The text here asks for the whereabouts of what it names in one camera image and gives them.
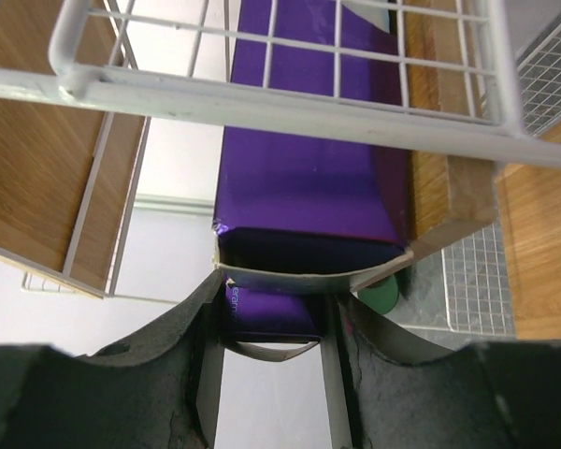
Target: metal bar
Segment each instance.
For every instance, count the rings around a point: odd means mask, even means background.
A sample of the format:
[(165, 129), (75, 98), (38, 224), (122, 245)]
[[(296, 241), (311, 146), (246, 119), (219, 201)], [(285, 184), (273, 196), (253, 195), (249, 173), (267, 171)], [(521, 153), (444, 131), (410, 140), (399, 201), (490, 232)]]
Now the metal bar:
[(129, 193), (124, 204), (124, 212), (122, 213), (122, 226), (121, 234), (116, 248), (116, 256), (112, 269), (112, 278), (110, 279), (110, 286), (108, 293), (112, 296), (116, 292), (116, 286), (121, 274), (122, 257), (124, 256), (124, 247), (129, 233), (129, 224), (131, 223), (131, 214), (133, 213), (133, 203), (137, 195), (137, 187), (139, 186), (139, 175), (143, 166), (143, 157), (146, 152), (146, 144), (148, 142), (148, 135), (150, 134), (151, 117), (146, 117), (143, 123), (143, 130), (141, 131), (141, 138), (137, 149), (137, 158), (133, 170), (133, 177), (131, 178), (131, 185), (129, 186)]
[[(471, 278), (472, 278), (471, 283), (476, 284), (476, 302), (478, 304), (478, 316), (479, 316), (479, 320), (480, 320), (480, 332), (483, 334), (485, 332), (485, 330), (484, 330), (484, 322), (482, 320), (482, 307), (481, 307), (481, 302), (480, 302), (480, 283), (478, 282), (478, 258), (476, 256), (476, 254), (478, 254), (478, 253), (476, 253), (476, 239), (474, 239), (473, 235), (469, 236), (469, 238), (471, 239), (471, 244), (472, 244), (472, 248), (473, 248), (473, 252), (474, 252), (474, 265), (473, 265), (473, 267), (475, 267), (475, 269), (474, 269), (475, 273), (471, 274)], [(466, 251), (466, 249), (465, 249), (465, 246), (464, 246), (464, 258), (466, 258), (465, 251)], [(466, 287), (466, 297), (468, 296), (468, 290), (467, 289), (468, 288)], [(493, 329), (493, 334), (494, 334), (495, 333), (495, 323), (493, 322), (493, 314), (490, 313), (490, 304), (488, 305), (488, 307), (489, 307), (488, 311), (489, 311), (489, 318), (490, 318), (490, 327), (491, 327), (491, 329)]]
[(467, 288), (467, 285), (468, 285), (468, 276), (467, 276), (467, 275), (468, 275), (468, 267), (467, 267), (467, 265), (468, 265), (468, 264), (466, 263), (466, 258), (465, 258), (465, 257), (464, 257), (464, 259), (463, 259), (463, 263), (464, 263), (464, 273), (463, 273), (463, 274), (464, 274), (464, 284), (466, 285), (467, 330), (471, 333), (471, 319), (470, 319), (470, 316), (469, 316), (469, 301), (468, 301), (468, 290), (467, 290), (467, 289), (468, 289), (468, 288)]
[(81, 238), (81, 233), (83, 232), (83, 224), (85, 223), (87, 211), (92, 201), (92, 193), (94, 192), (95, 182), (100, 171), (102, 156), (104, 156), (104, 149), (106, 148), (106, 142), (108, 140), (108, 134), (110, 133), (113, 119), (113, 112), (106, 112), (104, 114), (102, 126), (100, 127), (100, 133), (98, 134), (97, 141), (95, 142), (95, 147), (93, 148), (94, 160), (92, 161), (90, 175), (87, 178), (85, 191), (83, 192), (83, 198), (81, 199), (81, 204), (79, 205), (79, 212), (77, 213), (77, 220), (75, 221), (75, 226), (73, 227), (73, 234), (71, 235), (71, 240), (68, 243), (68, 250), (66, 251), (65, 264), (63, 265), (63, 274), (65, 276), (70, 276), (71, 270), (73, 269), (73, 264), (75, 263), (75, 256), (77, 255), (79, 240)]
[[(128, 70), (122, 70), (120, 67), (105, 67), (105, 71), (107, 73), (106, 78), (108, 82), (120, 83), (120, 84), (129, 84), (129, 85), (149, 85), (153, 83), (153, 74), (150, 73), (141, 73), (135, 72), (129, 76)], [(179, 77), (172, 76), (172, 75), (163, 75), (160, 74), (158, 76), (158, 82), (161, 84), (163, 89), (171, 89), (176, 90), (178, 88), (178, 80)], [(199, 80), (199, 81), (191, 81), (189, 82), (199, 82), (203, 85), (211, 85), (214, 86), (216, 84), (220, 84), (217, 81), (210, 81), (210, 80)], [(261, 88), (253, 87), (253, 86), (246, 86), (241, 84), (234, 84), (233, 90), (241, 91), (241, 92), (253, 92), (258, 91)], [(490, 122), (487, 119), (482, 117), (469, 117), (468, 115), (456, 114), (451, 112), (443, 112), (440, 110), (431, 110), (431, 109), (420, 109), (420, 108), (404, 108), (398, 105), (389, 105), (385, 103), (373, 103), (365, 100), (353, 100), (350, 98), (334, 98), (330, 95), (321, 95), (321, 94), (307, 94), (307, 93), (295, 93), (290, 91), (282, 91), (278, 90), (275, 91), (277, 94), (281, 94), (287, 97), (296, 97), (296, 98), (307, 98), (312, 99), (315, 101), (323, 101), (329, 102), (333, 104), (342, 104), (342, 105), (351, 105), (351, 106), (359, 106), (366, 109), (379, 109), (379, 110), (389, 110), (394, 112), (401, 112), (401, 113), (409, 113), (413, 115), (418, 115), (422, 117), (434, 117), (434, 118), (441, 118), (441, 119), (450, 119), (458, 122), (465, 122), (465, 123), (477, 123), (477, 124), (485, 124), (485, 125), (493, 125), (493, 122)]]
[[(474, 12), (486, 16), (486, 4), (485, 0), (477, 0), (472, 2), (470, 7)], [(480, 67), (489, 70), (495, 70), (495, 64), (493, 61), (492, 50), (492, 40), (490, 35), (491, 29), (488, 23), (478, 23), (475, 26), (477, 38), (477, 53), (481, 60), (479, 64)], [(503, 112), (500, 108), (500, 100), (498, 93), (498, 83), (496, 82), (496, 77), (479, 77), (481, 81), (481, 87), (483, 88), (483, 101), (484, 101), (484, 114), (494, 123), (499, 123), (503, 121)]]
[[(403, 0), (397, 0), (398, 6), (403, 6)], [(399, 9), (396, 14), (397, 49), (399, 56), (405, 58), (405, 13)], [(405, 63), (399, 63), (399, 82), (401, 86), (401, 103), (404, 107), (410, 106), (410, 83), (408, 81), (408, 68)]]
[[(127, 8), (125, 10), (125, 14), (131, 15), (133, 13), (133, 7), (135, 6), (136, 0), (128, 0)], [(110, 57), (108, 58), (108, 65), (114, 65), (117, 56), (119, 55), (119, 50), (121, 49), (121, 44), (123, 43), (124, 39), (127, 36), (127, 26), (129, 24), (128, 20), (121, 21), (121, 25), (118, 28), (118, 33), (116, 36), (116, 41), (114, 42), (114, 46), (112, 47), (112, 51), (110, 52)]]
[[(119, 5), (117, 0), (106, 0), (105, 3), (110, 11), (113, 12), (121, 12), (119, 10)], [(131, 41), (129, 40), (129, 36), (125, 35), (124, 39), (122, 40), (122, 44), (124, 45), (124, 52), (126, 56), (129, 58), (129, 65), (131, 68), (137, 69), (137, 59), (135, 58), (135, 54), (133, 52), (133, 48), (131, 47)]]
[(272, 67), (272, 38), (274, 37), (275, 28), (277, 26), (277, 12), (279, 9), (279, 0), (272, 0), (270, 4), (270, 17), (268, 22), (268, 42), (266, 43), (266, 57), (264, 61), (264, 79), (262, 87), (267, 88), (270, 85), (270, 70)]
[(133, 208), (207, 217), (214, 214), (213, 201), (175, 196), (137, 195)]
[(510, 42), (507, 9), (504, 0), (484, 1), (492, 40), (498, 100), (503, 114), (503, 126), (515, 136), (525, 135), (524, 107), (517, 78), (517, 67)]
[(170, 299), (160, 299), (157, 297), (135, 297), (131, 295), (115, 295), (110, 297), (110, 299), (126, 299), (129, 301), (141, 301), (141, 302), (155, 302), (156, 304), (170, 304), (176, 306), (180, 301), (173, 301)]
[(25, 271), (22, 275), (21, 280), (21, 290), (28, 290), (29, 287), (27, 286), (27, 280), (29, 279), (29, 271)]
[(194, 45), (191, 48), (191, 57), (189, 58), (189, 67), (187, 68), (187, 76), (192, 78), (195, 72), (195, 63), (197, 62), (197, 53), (202, 42), (202, 31), (204, 23), (206, 23), (206, 14), (208, 13), (209, 0), (202, 0), (202, 8), (199, 11), (199, 19), (197, 20), (198, 30), (195, 34)]
[[(458, 13), (463, 13), (464, 7), (462, 0), (455, 0), (456, 8)], [(459, 31), (459, 47), (461, 49), (461, 62), (463, 65), (469, 65), (468, 58), (468, 40), (466, 39), (466, 27), (465, 23), (461, 20), (457, 21), (457, 29)], [(467, 108), (469, 115), (471, 117), (476, 117), (476, 102), (474, 101), (474, 93), (471, 84), (471, 76), (468, 72), (464, 74), (465, 84), (466, 84), (466, 97), (467, 97)]]
[[(477, 14), (478, 13), (478, 1), (475, 2), (469, 2), (467, 4), (467, 7), (471, 10), (472, 14)], [(481, 37), (481, 29), (484, 26), (484, 28), (486, 27), (485, 25), (481, 24), (481, 23), (470, 23), (469, 24), (470, 28), (471, 28), (471, 40), (472, 40), (472, 48), (474, 50), (474, 65), (476, 67), (480, 67), (480, 68), (486, 68), (487, 64), (484, 62), (484, 57), (485, 54), (483, 54), (483, 49), (482, 49), (482, 37)], [(484, 80), (484, 77), (477, 77), (476, 78), (477, 82), (478, 82), (478, 97), (479, 97), (479, 102), (480, 102), (480, 110), (481, 110), (481, 116), (484, 115), (488, 115), (486, 113), (486, 82)]]
[[(164, 19), (157, 19), (153, 17), (146, 17), (146, 16), (139, 16), (139, 15), (129, 16), (123, 13), (114, 13), (114, 12), (108, 13), (104, 9), (91, 9), (90, 13), (100, 17), (113, 17), (115, 19), (126, 18), (141, 23), (150, 23), (152, 25), (160, 25), (160, 26), (172, 26), (176, 29), (201, 31), (203, 33), (209, 33), (216, 36), (229, 36), (237, 39), (250, 40), (252, 42), (261, 42), (263, 44), (266, 44), (267, 42), (271, 42), (272, 44), (284, 45), (287, 47), (293, 47), (297, 49), (315, 50), (315, 51), (322, 51), (327, 53), (334, 53), (335, 51), (337, 51), (333, 46), (317, 44), (315, 42), (305, 42), (300, 40), (287, 39), (284, 37), (268, 38), (268, 36), (254, 35), (251, 33), (244, 33), (239, 31), (231, 31), (231, 30), (226, 31), (226, 30), (221, 30), (220, 28), (212, 28), (208, 26), (200, 27), (199, 25), (195, 25), (193, 23), (188, 23), (188, 22), (175, 22), (175, 21), (168, 21)], [(341, 54), (348, 54), (351, 56), (356, 56), (359, 58), (367, 58), (376, 61), (387, 61), (389, 63), (405, 63), (410, 65), (422, 65), (427, 67), (443, 68), (445, 70), (452, 70), (455, 72), (467, 71), (469, 73), (475, 73), (487, 77), (495, 75), (495, 72), (489, 70), (483, 70), (476, 67), (465, 67), (459, 64), (443, 63), (441, 61), (432, 61), (428, 59), (418, 59), (418, 58), (408, 58), (408, 57), (403, 58), (400, 56), (395, 56), (393, 54), (377, 53), (374, 51), (363, 51), (363, 50), (356, 50), (350, 48), (340, 48), (338, 51)]]
[(87, 22), (92, 0), (66, 0), (50, 38), (48, 59), (54, 73), (64, 75), (75, 63), (77, 47)]
[(342, 4), (341, 0), (335, 0), (335, 54), (334, 54), (334, 77), (333, 77), (333, 96), (340, 98), (340, 35), (342, 32)]
[[(228, 6), (229, 0), (224, 0), (224, 30), (228, 31), (231, 27), (230, 12)], [(224, 60), (226, 61), (226, 82), (231, 82), (231, 44), (230, 37), (224, 37)]]
[[(128, 77), (142, 79), (127, 70)], [(75, 106), (334, 138), (422, 152), (561, 167), (561, 144), (509, 135), (510, 129), (329, 103), (261, 88), (154, 76), (154, 87), (92, 81)], [(57, 78), (0, 69), (0, 97), (72, 106)]]
[(449, 286), (447, 284), (447, 264), (445, 262), (445, 250), (440, 250), (440, 262), (442, 264), (442, 285), (445, 289), (445, 310), (447, 311), (447, 327), (451, 332), (457, 332), (451, 320), (451, 307), (449, 307)]
[(561, 112), (559, 112), (555, 117), (553, 117), (551, 120), (549, 120), (543, 126), (538, 128), (536, 131), (534, 131), (533, 136), (540, 136), (548, 128), (554, 126), (555, 124), (557, 124), (559, 122), (561, 122)]
[(344, 3), (355, 3), (357, 5), (366, 5), (368, 7), (376, 7), (379, 9), (389, 9), (392, 11), (413, 12), (416, 14), (424, 14), (426, 16), (442, 17), (444, 19), (455, 19), (466, 22), (486, 22), (488, 19), (480, 15), (459, 14), (451, 11), (436, 9), (430, 7), (413, 7), (404, 4), (394, 4), (389, 2), (379, 2), (378, 0), (342, 0)]
[(399, 326), (401, 326), (401, 327), (403, 327), (404, 329), (407, 329), (407, 330), (433, 330), (433, 331), (437, 331), (437, 332), (462, 333), (461, 331), (451, 330), (448, 327), (441, 327), (441, 326), (418, 326), (418, 325), (408, 325), (408, 324), (401, 324), (401, 323), (396, 323), (396, 324), (398, 324)]
[[(485, 230), (486, 230), (486, 228), (484, 228), (484, 229), (482, 230), (482, 239), (484, 240), (484, 249), (486, 250), (486, 236), (484, 235)], [(475, 251), (475, 245), (476, 245), (476, 240), (474, 239), (474, 251)], [(486, 275), (487, 275), (487, 279), (488, 279), (488, 252), (486, 252), (486, 251), (484, 251), (484, 264), (485, 264), (485, 266), (486, 266)], [(486, 284), (487, 284), (487, 287), (486, 287), (486, 288), (489, 288), (489, 281), (488, 281), (488, 280), (486, 281)], [(494, 318), (493, 318), (492, 309), (493, 309), (493, 308), (492, 308), (492, 305), (491, 305), (490, 302), (489, 302), (489, 304), (488, 304), (488, 310), (489, 310), (489, 312), (490, 312), (490, 322), (491, 322), (491, 324), (493, 325), (493, 329), (495, 329), (495, 320), (494, 320)]]

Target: wire grid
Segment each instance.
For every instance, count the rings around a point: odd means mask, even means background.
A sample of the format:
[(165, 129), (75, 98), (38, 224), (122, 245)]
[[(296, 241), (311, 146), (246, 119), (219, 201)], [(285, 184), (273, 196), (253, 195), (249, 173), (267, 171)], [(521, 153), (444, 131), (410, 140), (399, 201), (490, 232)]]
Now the wire grid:
[[(108, 275), (106, 279), (106, 285), (104, 288), (105, 296), (116, 296), (116, 286), (121, 271), (122, 265), (122, 255), (124, 253), (124, 245), (126, 242), (126, 235), (129, 229), (129, 224), (131, 220), (131, 213), (133, 211), (133, 203), (136, 196), (137, 184), (139, 181), (139, 175), (141, 172), (141, 165), (143, 162), (143, 154), (145, 151), (145, 144), (147, 136), (150, 132), (151, 119), (147, 118), (144, 123), (144, 129), (142, 132), (141, 140), (139, 142), (139, 147), (137, 149), (137, 156), (133, 164), (133, 169), (131, 171), (131, 181), (127, 187), (126, 199), (124, 202), (124, 207), (122, 208), (121, 220), (119, 221), (119, 227), (117, 229), (116, 239), (114, 241), (112, 257), (110, 259), (110, 266), (108, 267)], [(21, 289), (26, 292), (31, 293), (51, 293), (51, 294), (72, 294), (72, 293), (84, 293), (81, 291), (76, 291), (70, 287), (64, 286), (51, 279), (36, 276), (30, 271), (25, 271), (23, 273)]]
[[(88, 10), (89, 16), (106, 18), (112, 21), (128, 23), (122, 29), (122, 35), (126, 38), (128, 32), (127, 28), (133, 29), (134, 26), (143, 25), (150, 27), (159, 27), (166, 30), (176, 30), (178, 32), (191, 32), (187, 38), (191, 39), (191, 53), (187, 58), (187, 66), (184, 74), (175, 73), (176, 77), (181, 78), (200, 78), (195, 71), (196, 62), (202, 49), (202, 43), (205, 36), (219, 36), (221, 44), (224, 44), (225, 54), (225, 77), (224, 80), (217, 80), (221, 82), (230, 82), (230, 67), (232, 65), (232, 53), (236, 40), (248, 40), (259, 42), (266, 46), (265, 63), (262, 72), (261, 83), (259, 86), (249, 86), (249, 88), (259, 88), (264, 90), (274, 90), (278, 92), (271, 83), (271, 73), (274, 68), (274, 49), (277, 46), (292, 47), (295, 49), (303, 49), (310, 51), (326, 52), (333, 55), (333, 86), (325, 94), (309, 94), (297, 93), (291, 91), (292, 96), (299, 94), (306, 98), (316, 97), (325, 99), (333, 103), (340, 103), (346, 105), (355, 105), (359, 107), (371, 109), (383, 109), (391, 111), (406, 112), (413, 115), (422, 115), (428, 117), (436, 117), (449, 119), (458, 122), (479, 123), (479, 124), (496, 124), (496, 122), (489, 120), (487, 117), (482, 116), (482, 113), (477, 111), (476, 102), (479, 97), (478, 88), (476, 86), (491, 85), (491, 80), (495, 77), (496, 72), (493, 68), (493, 62), (490, 58), (483, 55), (491, 55), (491, 49), (483, 49), (479, 51), (478, 46), (490, 46), (490, 23), (487, 17), (478, 11), (483, 11), (482, 5), (486, 0), (453, 0), (452, 10), (442, 10), (428, 7), (413, 7), (404, 3), (404, 0), (397, 0), (395, 4), (378, 0), (328, 0), (329, 3), (335, 2), (334, 11), (332, 11), (331, 20), (334, 21), (334, 40), (332, 42), (309, 42), (289, 38), (286, 36), (278, 36), (277, 33), (277, 16), (280, 5), (280, 0), (268, 0), (270, 4), (270, 11), (267, 23), (267, 34), (255, 34), (238, 31), (237, 29), (230, 29), (230, 21), (228, 17), (229, 0), (224, 1), (224, 25), (220, 26), (219, 23), (209, 23), (209, 8), (215, 3), (215, 0), (203, 0), (202, 7), (199, 14), (192, 17), (191, 20), (186, 21), (173, 21), (169, 18), (159, 18), (144, 15), (142, 13), (135, 13), (136, 9), (141, 9), (141, 2), (129, 2), (125, 12), (112, 10), (111, 8), (91, 7)], [(379, 51), (364, 51), (357, 48), (350, 47), (349, 42), (343, 42), (341, 39), (347, 34), (343, 30), (343, 16), (348, 13), (350, 6), (364, 7), (370, 13), (374, 10), (391, 10), (396, 13), (397, 24), (397, 54), (389, 54)], [(458, 49), (460, 55), (458, 61), (438, 61), (430, 59), (421, 59), (408, 56), (407, 43), (405, 38), (406, 14), (425, 15), (432, 17), (436, 20), (448, 21), (456, 26), (458, 30)], [(369, 61), (384, 61), (398, 65), (402, 104), (401, 105), (388, 105), (375, 101), (364, 101), (345, 97), (341, 92), (341, 64), (344, 58), (355, 57), (367, 59)], [(445, 70), (460, 73), (465, 83), (465, 95), (467, 100), (466, 111), (462, 113), (446, 112), (431, 109), (419, 109), (410, 104), (410, 92), (408, 82), (408, 69), (412, 66), (425, 66), (435, 68), (437, 70)], [(150, 67), (143, 67), (139, 61), (139, 71), (150, 71)]]
[(514, 335), (511, 290), (499, 224), (442, 251), (447, 323), (453, 332)]
[(537, 136), (561, 118), (561, 22), (520, 66), (524, 120)]
[[(561, 118), (561, 17), (519, 64), (528, 133)], [(515, 335), (511, 290), (499, 222), (442, 251), (447, 321), (454, 332)]]

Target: wooden panel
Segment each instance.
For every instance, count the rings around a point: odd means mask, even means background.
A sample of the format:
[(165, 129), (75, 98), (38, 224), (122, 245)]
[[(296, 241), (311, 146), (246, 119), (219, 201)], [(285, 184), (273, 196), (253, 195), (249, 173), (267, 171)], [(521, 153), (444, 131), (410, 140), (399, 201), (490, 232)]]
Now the wooden panel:
[[(52, 73), (48, 46), (61, 4), (0, 1), (0, 67)], [(109, 21), (89, 20), (78, 59), (103, 64), (114, 40)], [(0, 248), (52, 270), (63, 268), (103, 117), (99, 111), (0, 100)], [(78, 277), (93, 277), (93, 286), (103, 285), (95, 278), (108, 272), (112, 229), (118, 229), (140, 127), (138, 117), (117, 117), (108, 142), (79, 245), (78, 264), (90, 274)]]
[(107, 147), (79, 240), (71, 276), (100, 290), (106, 287), (119, 223), (124, 209), (143, 117), (114, 116)]
[(496, 186), (517, 337), (561, 339), (561, 170), (509, 166)]
[[(456, 11), (454, 0), (406, 0), (405, 3)], [(408, 56), (461, 64), (456, 21), (408, 13), (405, 23)], [(473, 60), (471, 47), (467, 53)], [(414, 107), (468, 115), (462, 73), (414, 65), (410, 66), (408, 75)], [(476, 80), (472, 80), (472, 85), (476, 85)], [(411, 248), (416, 260), (495, 220), (492, 162), (414, 152), (411, 164), (415, 218)]]

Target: purple box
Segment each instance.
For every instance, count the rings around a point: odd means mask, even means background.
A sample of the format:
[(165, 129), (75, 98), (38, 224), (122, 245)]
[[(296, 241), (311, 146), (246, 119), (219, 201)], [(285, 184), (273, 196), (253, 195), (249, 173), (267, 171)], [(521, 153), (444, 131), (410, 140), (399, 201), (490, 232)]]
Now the purple box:
[[(267, 34), (270, 0), (243, 0), (238, 30)], [(276, 37), (334, 44), (335, 2), (279, 2)], [(396, 38), (342, 7), (341, 43), (396, 53)], [(231, 81), (261, 86), (266, 45), (238, 40)], [(275, 45), (270, 87), (332, 96), (334, 55)], [(398, 66), (341, 55), (341, 97), (399, 104)], [(410, 258), (409, 152), (226, 127), (214, 228), (240, 286), (344, 290)]]
[(306, 343), (324, 337), (324, 299), (274, 295), (227, 285), (221, 307), (221, 335), (253, 343)]

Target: white wire rack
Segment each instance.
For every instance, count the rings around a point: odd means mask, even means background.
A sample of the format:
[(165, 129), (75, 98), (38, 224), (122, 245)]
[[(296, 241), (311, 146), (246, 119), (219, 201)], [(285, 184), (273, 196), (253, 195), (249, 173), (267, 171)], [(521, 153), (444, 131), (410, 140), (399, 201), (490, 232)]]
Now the white wire rack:
[[(561, 119), (561, 16), (519, 62), (525, 124), (541, 134)], [(511, 290), (499, 222), (442, 250), (448, 328), (514, 336)]]
[[(455, 0), (455, 10), (414, 7), (375, 0), (336, 1), (335, 42), (315, 43), (278, 37), (275, 33), (279, 1), (270, 4), (266, 35), (229, 29), (228, 3), (224, 26), (205, 24), (209, 0), (194, 22), (149, 17), (134, 12), (130, 0), (124, 12), (111, 7), (92, 7), (92, 0), (64, 0), (49, 48), (54, 76), (0, 68), (0, 97), (23, 101), (68, 105), (112, 112), (127, 112), (189, 122), (235, 125), (320, 138), (335, 138), (381, 144), (418, 151), (458, 154), (504, 162), (561, 167), (561, 145), (540, 142), (525, 134), (522, 102), (509, 43), (503, 0)], [(398, 54), (361, 51), (341, 42), (341, 11), (357, 4), (396, 11), (399, 28)], [(408, 56), (404, 38), (404, 15), (423, 14), (457, 23), (460, 62), (434, 61)], [(134, 23), (193, 32), (189, 69), (185, 76), (140, 70), (130, 60), (127, 67), (114, 66), (111, 56), (101, 66), (83, 65), (75, 54), (88, 20), (111, 20), (119, 35), (112, 55), (128, 43), (127, 28)], [(473, 58), (465, 49), (467, 29), (475, 47)], [(194, 61), (205, 36), (224, 42), (226, 80), (204, 80), (195, 76)], [(266, 63), (260, 87), (238, 85), (229, 80), (231, 41), (244, 39), (266, 46)], [(273, 89), (269, 74), (278, 46), (332, 53), (334, 89), (329, 95), (305, 94)], [(400, 68), (402, 106), (356, 101), (341, 96), (341, 61), (356, 57), (395, 63)], [(418, 109), (409, 101), (407, 73), (412, 66), (432, 67), (462, 74), (466, 80), (468, 113), (453, 114)], [(474, 106), (476, 83), (484, 86), (491, 114), (477, 116)]]
[[(37, 276), (29, 271), (25, 272), (21, 281), (21, 290), (26, 293), (33, 294), (45, 294), (45, 295), (84, 295), (83, 291), (74, 290), (72, 288), (66, 287), (56, 281), (52, 281), (43, 276)], [(133, 301), (142, 302), (155, 302), (158, 304), (179, 304), (178, 301), (173, 301), (169, 299), (161, 299), (158, 297), (142, 297), (134, 295), (119, 295), (119, 294), (108, 294), (106, 298), (116, 298), (116, 299), (129, 299)]]

